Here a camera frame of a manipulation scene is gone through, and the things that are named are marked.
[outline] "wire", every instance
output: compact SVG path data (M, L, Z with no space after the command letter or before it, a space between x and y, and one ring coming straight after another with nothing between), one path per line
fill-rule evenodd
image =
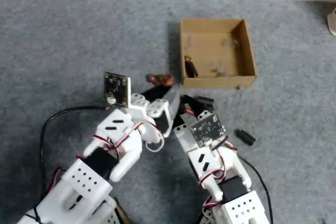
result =
M60 115L66 114L68 112L77 111L77 110L106 110L106 107L103 106L77 106L73 108L67 108L65 110L61 110L56 114L52 115L48 118L48 120L43 124L41 129L40 135L40 143L39 143L39 166L41 171L41 178L42 178L42 187L41 187L41 197L40 202L43 200L46 194L46 184L47 184L47 174L46 174L46 166L44 161L44 141L46 137L47 127L48 124L55 118L59 117Z
M200 181L198 182L199 185L204 189L204 186L202 185L203 181L208 178L210 175L214 175L218 172L223 172L222 169L214 169L214 170L210 170L209 172L203 174L201 177L200 177Z
M204 201L203 206L202 206L202 214L203 214L203 216L204 216L205 218L211 220L213 223L216 223L216 221L215 221L213 218L211 218L210 216L208 216L208 215L205 213L205 210L206 210L206 209L209 209L209 208L212 208L212 207L215 207L215 206L218 205L217 203L209 203L211 199L212 199L212 196L209 196L209 197Z
M150 123L150 122L140 122L140 123L136 124L136 125L134 126L134 128L133 128L133 129L132 129L126 136L124 136L124 137L122 138L122 140L120 140L116 145L113 144L113 141L112 141L112 140L109 141L109 138L106 140L105 138L103 138L103 137L101 137L101 136L98 136L98 135L94 135L93 137L99 139L100 141L102 141L102 142L105 143L106 145L111 145L112 147L108 147L108 150L115 150L115 151L117 152L117 157L118 157L118 160L119 160L119 154L118 154L118 150L117 150L117 148L129 138L130 134L131 134L133 131L135 131L135 130L139 130L139 127L140 127L141 125L145 124L145 123L151 125L151 126L158 132L158 134L160 135L160 139L161 139L161 145L160 145L160 147L157 148L157 149L155 149L155 150L151 149L151 148L148 146L148 144L149 144L148 142L146 142L145 146L146 146L147 150L149 150L150 152L154 152L154 153L159 152L159 151L163 148L163 146L164 146L164 136L163 136L162 132L159 130L159 128L156 127L155 124Z
M148 146L148 142L145 143L145 146L146 146L147 150L149 150L150 152L154 152L154 153L159 152L160 150L162 150L162 148L163 148L163 146L164 146L164 138L161 139L161 145L160 145L160 147L158 147L158 148L155 149L155 150L149 148L149 146Z
M40 218L40 216L39 216L38 213L37 213L36 206L33 207L33 210L34 210L35 217L32 216L32 215L30 215L30 214L25 214L25 216L27 216L27 217L29 217L29 218L35 220L38 224L44 224L44 223L41 221L41 218Z
M61 167L57 167L54 171L54 174L53 174L53 178L51 179L51 182L48 186L48 189L46 191L46 194L45 196L53 189L53 187L55 186L56 184L56 180L57 180L57 177L58 175L60 174L60 172L65 172L65 170Z
M264 182L264 180L262 179L261 175L259 174L258 170L249 162L247 161L245 158L243 158L242 156L240 156L238 153L237 153L237 156L245 163L247 164L249 167L252 168L252 170L257 174L258 178L260 179L260 182L266 192L266 197L267 197L267 202L268 202L268 209L269 209L269 218L270 218L270 224L274 224L273 223L273 210L272 210L272 204L271 204L271 197L269 196L269 192L268 192L268 189L267 189L267 186Z

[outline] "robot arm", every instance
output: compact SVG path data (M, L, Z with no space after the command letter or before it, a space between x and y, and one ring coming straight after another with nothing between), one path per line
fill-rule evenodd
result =
M127 108L115 108L98 125L83 159L77 159L60 182L18 223L121 223L116 202L109 196L112 186L108 181L118 182L129 171L140 158L142 141L146 145L161 142L163 147L179 102L179 85L152 103L143 95L133 94ZM118 151L119 160L106 150L111 146Z
M174 132L198 183L210 193L211 200L204 206L212 207L209 213L217 224L269 224L236 151L223 146L227 136L218 116L206 110L198 111L196 116L198 121L190 126L179 118ZM203 217L200 223L209 223L207 218Z

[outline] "open cardboard box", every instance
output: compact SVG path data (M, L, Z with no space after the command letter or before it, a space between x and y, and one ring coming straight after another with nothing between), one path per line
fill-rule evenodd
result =
M185 56L191 57L197 78L187 76ZM186 88L250 87L257 70L246 21L181 20L181 66Z

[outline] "cable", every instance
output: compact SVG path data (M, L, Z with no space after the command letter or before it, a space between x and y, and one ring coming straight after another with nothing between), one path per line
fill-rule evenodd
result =
M201 177L200 177L200 180L199 180L199 185L204 189L204 186L202 185L203 181L208 178L210 175L213 175L213 174L216 174L218 172L223 172L222 169L214 169L214 170L210 170L209 172L203 174Z
M155 150L149 148L148 142L145 143L145 146L146 146L147 150L149 150L150 152L154 152L154 153L159 152L163 148L163 146L164 146L164 138L161 139L161 145L160 145L160 147L158 147Z
M40 216L39 216L38 213L37 213L36 206L33 207L33 210L34 210L34 213L35 213L35 217L32 216L32 215L30 215L30 214L25 214L25 216L27 216L27 217L29 217L29 218L35 220L38 224L44 224L44 223L41 221L41 218L40 218Z
M237 156L245 163L247 164L249 167L252 168L252 170L257 174L258 178L260 179L260 182L266 192L266 197L267 197L267 201L268 201L268 209L269 209L269 219L270 219L270 224L274 224L273 223L273 210L272 210L272 204L271 204L271 197L269 196L269 192L268 189L266 187L266 184L264 182L264 180L262 179L261 175L259 174L258 170L249 162L247 161L245 158L243 158L242 156L240 156L237 153Z
M47 174L46 174L46 166L44 161L44 141L47 132L48 124L55 118L59 117L60 115L66 114L68 112L77 111L77 110L106 110L106 107L103 106L77 106L73 108L67 108L65 110L61 110L56 114L52 115L48 118L48 120L43 124L41 135L40 135L40 143L39 143L39 166L41 171L42 177L42 188L41 188L41 197L40 202L43 200L44 195L46 193L46 184L47 184Z
M53 189L53 187L55 186L55 184L56 184L56 180L57 180L57 176L58 176L58 174L59 174L60 172L65 172L65 170L64 170L63 168L61 168L61 167L57 167L57 168L55 169L55 171L54 171L53 178L51 179L51 182L50 182L50 184L49 184L49 186L48 186L48 189L47 189L47 191L46 191L45 196L47 196L48 193L49 193L49 192Z
M202 205L202 214L205 218L207 218L208 220L211 220L213 223L216 223L216 221L211 218L210 216L206 215L205 213L205 209L208 209L208 208L213 208L215 206L217 206L218 204L217 203L209 203L210 200L212 199L212 196L209 196L203 203Z

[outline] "circuit board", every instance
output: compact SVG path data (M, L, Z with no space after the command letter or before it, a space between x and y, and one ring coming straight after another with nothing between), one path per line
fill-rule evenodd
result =
M131 103L131 78L116 73L104 73L105 99L113 99L115 104L128 107Z
M204 117L202 120L192 124L190 128L199 147L209 145L212 140L225 134L216 113Z

